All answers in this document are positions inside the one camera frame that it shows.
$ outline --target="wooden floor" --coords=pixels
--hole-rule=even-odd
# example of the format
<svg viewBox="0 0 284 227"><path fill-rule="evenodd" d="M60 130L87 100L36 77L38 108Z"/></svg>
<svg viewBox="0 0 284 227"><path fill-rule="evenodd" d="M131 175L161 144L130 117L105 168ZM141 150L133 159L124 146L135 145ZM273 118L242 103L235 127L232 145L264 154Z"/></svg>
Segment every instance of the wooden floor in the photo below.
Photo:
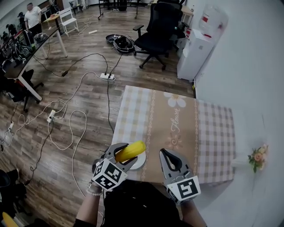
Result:
<svg viewBox="0 0 284 227"><path fill-rule="evenodd" d="M62 36L68 57L64 58L56 37L50 41L50 53L47 60L41 61L48 69L56 74L62 74L69 66L91 53L104 55L109 64L108 72L116 65L120 54L112 48L105 40L109 34L130 35L133 39L138 37L137 32L132 28L138 24L144 24L142 33L150 18L150 9L139 8L138 18L135 20L135 8L128 8L127 12L109 12L97 19L99 8L89 7L83 13L78 13L76 18L79 27L84 26L83 21L89 18L92 24L85 32L98 30L92 35L78 35L76 31L70 33L70 37ZM162 59L166 62L167 68L161 70L161 64L150 60L144 70L139 65L146 58L146 55L133 54L123 55L118 66L113 71L116 81L110 83L110 121L115 127L120 102L125 85L144 87L160 91L167 91L193 97L190 83L177 79L176 65L178 58L175 52L171 52L169 58ZM28 70L34 69L35 73L32 82L43 82L44 87L38 89L43 97L40 104L31 99L28 103L29 112L24 114L34 118L51 101L66 101L71 97L77 88L82 75L94 71L100 75L105 71L106 64L101 56L90 56L77 63L71 68L65 77L56 77L43 69L35 60L29 63ZM88 74L82 81L82 85L72 100L68 102L68 109L63 120L56 120L52 131L52 138L60 147L66 147L71 142L69 129L69 117L74 110L81 110L87 115L87 130L81 140L74 160L75 177L80 188L85 191L88 181L92 177L91 164L111 144L113 133L108 125L107 113L107 83L98 79L93 74ZM4 131L10 125L10 118L15 109L16 103L8 96L0 95L0 138L3 139ZM48 107L29 125L23 127L14 137L12 145L7 148L4 154L0 154L0 168L8 171L19 168L21 171L20 181L25 182L31 177L30 166L35 166L39 158L40 148L47 132L47 117L52 109L59 110L61 105L55 104ZM13 132L19 128L18 119L23 114L23 103L19 103L13 121L16 125ZM50 138L47 139L42 153L42 158L35 171L33 181L27 186L26 203L31 211L38 217L43 218L52 226L72 226L77 211L82 203L83 196L78 190L71 173L71 159L77 141L83 133L85 118L82 113L75 113L71 119L71 126L75 135L75 141L70 148L61 151L57 149Z"/></svg>

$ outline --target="forearm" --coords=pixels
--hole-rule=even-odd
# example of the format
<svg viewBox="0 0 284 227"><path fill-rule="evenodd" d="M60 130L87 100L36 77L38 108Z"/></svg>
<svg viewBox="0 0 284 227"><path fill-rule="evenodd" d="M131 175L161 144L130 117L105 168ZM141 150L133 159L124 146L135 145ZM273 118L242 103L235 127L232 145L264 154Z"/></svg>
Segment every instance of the forearm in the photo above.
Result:
<svg viewBox="0 0 284 227"><path fill-rule="evenodd" d="M97 225L100 196L87 194L77 214L76 219Z"/></svg>
<svg viewBox="0 0 284 227"><path fill-rule="evenodd" d="M207 226L192 200L181 204L181 212L183 215L182 220L193 227Z"/></svg>

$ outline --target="white cube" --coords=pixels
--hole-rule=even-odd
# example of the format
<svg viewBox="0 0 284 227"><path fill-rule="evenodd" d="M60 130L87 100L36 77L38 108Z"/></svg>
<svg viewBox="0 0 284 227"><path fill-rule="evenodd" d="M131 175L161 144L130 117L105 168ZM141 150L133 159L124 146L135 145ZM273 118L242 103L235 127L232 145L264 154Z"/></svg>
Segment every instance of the white cube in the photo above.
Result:
<svg viewBox="0 0 284 227"><path fill-rule="evenodd" d="M105 158L97 165L92 180L109 191L119 186L126 178L125 172Z"/></svg>
<svg viewBox="0 0 284 227"><path fill-rule="evenodd" d="M197 176L168 184L166 185L166 191L176 204L192 200L201 194Z"/></svg>

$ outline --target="black sleeve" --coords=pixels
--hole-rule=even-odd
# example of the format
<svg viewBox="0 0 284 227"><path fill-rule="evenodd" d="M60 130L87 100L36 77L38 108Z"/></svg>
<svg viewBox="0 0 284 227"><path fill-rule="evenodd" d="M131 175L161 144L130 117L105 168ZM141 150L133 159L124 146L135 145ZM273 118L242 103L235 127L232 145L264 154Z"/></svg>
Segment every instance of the black sleeve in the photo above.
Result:
<svg viewBox="0 0 284 227"><path fill-rule="evenodd" d="M73 227L96 227L96 226L88 222L84 222L82 220L76 219Z"/></svg>

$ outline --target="white chair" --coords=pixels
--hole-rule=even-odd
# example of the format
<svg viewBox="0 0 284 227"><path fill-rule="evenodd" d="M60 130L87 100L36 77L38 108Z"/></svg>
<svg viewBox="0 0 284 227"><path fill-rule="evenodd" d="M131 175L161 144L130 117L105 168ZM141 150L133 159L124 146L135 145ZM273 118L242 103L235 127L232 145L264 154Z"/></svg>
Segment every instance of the white chair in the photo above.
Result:
<svg viewBox="0 0 284 227"><path fill-rule="evenodd" d="M68 15L71 15L71 18L64 21L62 20L63 17L66 17ZM78 28L78 24L77 24L77 19L73 17L72 15L72 10L71 10L71 7L67 8L67 9L64 9L62 11L59 12L59 16L60 16L60 19L61 19L61 24L63 26L63 29L65 31L65 34L69 37L68 33L71 32L71 31L74 31L74 30L77 30L79 32L79 28ZM67 28L66 26L71 24L71 23L74 23L76 24L76 26L74 25L74 29L72 29L71 31L67 31Z"/></svg>

